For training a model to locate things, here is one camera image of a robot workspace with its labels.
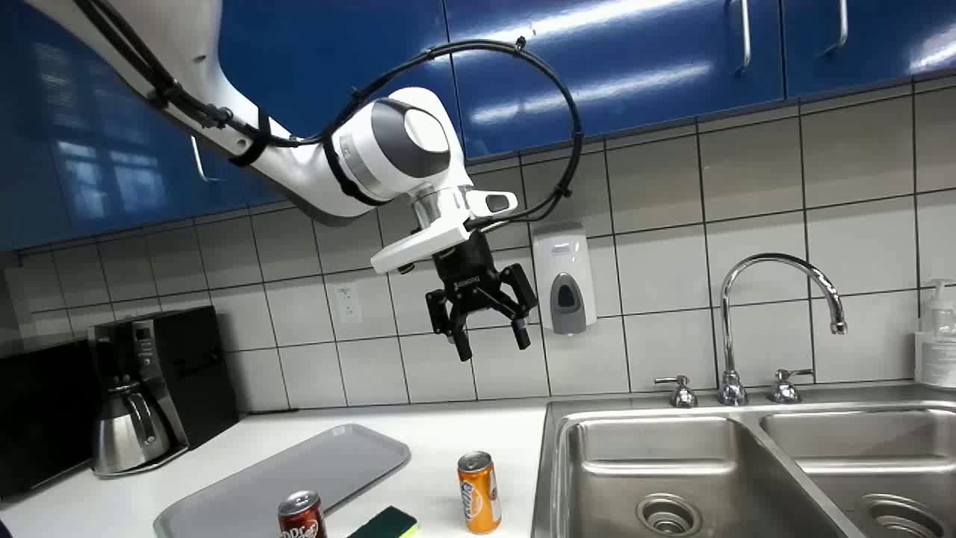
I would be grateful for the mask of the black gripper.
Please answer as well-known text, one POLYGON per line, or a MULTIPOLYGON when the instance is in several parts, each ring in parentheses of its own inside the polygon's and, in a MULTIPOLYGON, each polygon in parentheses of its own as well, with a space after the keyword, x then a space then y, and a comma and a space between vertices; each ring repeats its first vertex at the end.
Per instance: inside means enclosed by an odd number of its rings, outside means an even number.
POLYGON ((472 237, 438 251, 433 266, 442 287, 423 296, 429 327, 454 345, 459 363, 472 358, 472 348, 462 320, 454 320, 448 306, 457 311, 508 308, 517 348, 524 349, 530 345, 524 317, 538 308, 538 296, 520 263, 495 273, 487 240, 472 237))

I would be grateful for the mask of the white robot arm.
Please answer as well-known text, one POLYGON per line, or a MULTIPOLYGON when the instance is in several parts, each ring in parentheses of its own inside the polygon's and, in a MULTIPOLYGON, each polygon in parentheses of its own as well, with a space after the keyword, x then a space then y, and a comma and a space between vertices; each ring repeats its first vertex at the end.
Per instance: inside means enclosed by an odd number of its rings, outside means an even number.
POLYGON ((23 0, 90 46, 130 94, 208 140, 238 169, 256 170, 293 205, 353 222, 397 199, 418 227, 371 258, 378 273, 420 261, 438 287, 423 296, 429 330, 472 352, 465 320, 495 311, 517 342, 538 306, 520 266, 493 263, 487 231, 517 212, 511 193, 480 193, 442 100, 397 86, 365 100, 327 131, 299 139, 244 97, 221 69, 221 0, 23 0))

